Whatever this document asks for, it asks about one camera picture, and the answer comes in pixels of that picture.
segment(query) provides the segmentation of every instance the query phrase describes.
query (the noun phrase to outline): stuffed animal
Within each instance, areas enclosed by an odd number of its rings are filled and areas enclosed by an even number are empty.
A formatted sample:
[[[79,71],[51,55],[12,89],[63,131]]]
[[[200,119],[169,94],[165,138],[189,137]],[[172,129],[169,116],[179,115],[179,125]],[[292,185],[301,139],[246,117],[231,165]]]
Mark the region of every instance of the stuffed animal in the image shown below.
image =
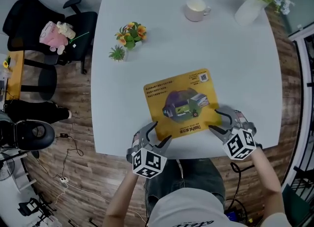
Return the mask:
[[[59,33],[65,35],[66,37],[73,39],[75,37],[75,32],[72,30],[73,26],[67,23],[57,22],[57,27],[59,28]]]
[[[50,46],[52,52],[57,51],[61,55],[68,45],[68,39],[65,35],[58,32],[58,27],[52,21],[49,21],[40,34],[39,42]]]

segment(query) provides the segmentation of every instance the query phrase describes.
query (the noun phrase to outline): yellow mouse pad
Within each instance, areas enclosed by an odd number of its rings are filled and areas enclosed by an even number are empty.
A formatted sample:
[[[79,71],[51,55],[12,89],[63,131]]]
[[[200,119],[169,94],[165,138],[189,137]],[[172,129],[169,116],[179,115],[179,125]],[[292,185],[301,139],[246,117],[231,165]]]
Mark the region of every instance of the yellow mouse pad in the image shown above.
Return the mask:
[[[147,104],[161,141],[220,125],[218,102],[209,71],[200,69],[144,86]]]

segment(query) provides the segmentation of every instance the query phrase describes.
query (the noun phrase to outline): wooden floor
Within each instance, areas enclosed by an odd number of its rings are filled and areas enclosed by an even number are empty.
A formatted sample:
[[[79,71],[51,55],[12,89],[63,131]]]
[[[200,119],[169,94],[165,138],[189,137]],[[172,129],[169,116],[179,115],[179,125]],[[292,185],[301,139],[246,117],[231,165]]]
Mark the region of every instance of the wooden floor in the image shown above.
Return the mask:
[[[265,153],[279,179],[283,180],[291,160],[299,128],[301,108],[300,67],[295,49],[288,41],[279,17],[273,12],[268,16],[280,59],[283,110],[279,144],[265,150]],[[71,135],[77,141],[78,147],[84,152],[83,157],[78,156],[75,151],[71,151],[69,154],[64,171],[64,176],[70,179],[69,183],[111,200],[130,165],[125,158],[95,153],[91,117],[90,64],[90,57],[87,57],[87,75],[80,73],[79,64],[57,66],[58,85],[52,100],[60,106],[69,108],[73,112],[73,118],[55,123],[53,126],[57,134],[67,133]],[[36,83],[38,71],[34,71],[29,66],[26,66],[25,69],[23,83]],[[21,99],[27,101],[38,100],[32,93],[23,93]],[[39,162],[51,176],[61,174],[67,148],[74,148],[72,139],[58,138],[51,147],[41,151]],[[229,165],[230,160],[227,157],[213,158],[212,160],[225,181],[227,198],[231,198],[236,190],[238,175],[232,171]],[[250,164],[250,160],[238,162],[241,168]],[[44,195],[55,203],[56,197],[64,192],[64,187],[58,178],[50,177],[32,156],[27,157],[26,167],[31,178],[38,181],[35,183],[36,189],[44,192]],[[146,219],[143,184],[144,179],[140,178],[129,209],[137,211]],[[246,207],[249,218],[256,220],[262,216],[263,204],[260,184],[254,169],[250,169],[242,175],[237,199]],[[92,218],[98,226],[101,226],[107,206],[108,203],[102,198],[70,187],[66,190],[66,194],[58,198],[55,208],[57,209],[56,216],[64,227],[70,226],[67,223],[69,219],[75,226],[87,227],[92,226],[88,223],[89,218]],[[125,225],[129,227],[145,226],[141,218],[134,212],[128,213]]]

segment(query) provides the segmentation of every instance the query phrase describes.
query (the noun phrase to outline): white t-shirt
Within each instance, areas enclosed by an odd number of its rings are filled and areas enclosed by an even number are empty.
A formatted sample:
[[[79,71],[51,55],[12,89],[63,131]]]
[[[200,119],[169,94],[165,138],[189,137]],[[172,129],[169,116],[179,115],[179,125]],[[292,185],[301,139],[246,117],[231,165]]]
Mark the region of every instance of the white t-shirt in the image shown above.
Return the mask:
[[[223,205],[204,190],[182,188],[160,199],[149,218],[149,227],[244,227],[224,214]],[[265,219],[262,227],[291,226],[284,213]]]

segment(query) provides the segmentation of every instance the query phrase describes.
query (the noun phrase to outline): pants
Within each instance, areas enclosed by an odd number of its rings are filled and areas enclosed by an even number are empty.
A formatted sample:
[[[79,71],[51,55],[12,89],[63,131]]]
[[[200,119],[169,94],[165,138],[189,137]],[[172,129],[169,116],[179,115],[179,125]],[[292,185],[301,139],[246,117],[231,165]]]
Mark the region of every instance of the pants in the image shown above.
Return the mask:
[[[201,189],[216,196],[225,205],[225,186],[210,159],[180,160],[183,178],[176,160],[167,160],[163,172],[146,179],[145,204],[149,217],[159,199],[181,188]]]
[[[36,119],[47,123],[55,123],[69,117],[69,110],[57,108],[54,103],[30,103],[22,100],[7,100],[4,112],[13,122],[24,119]]]

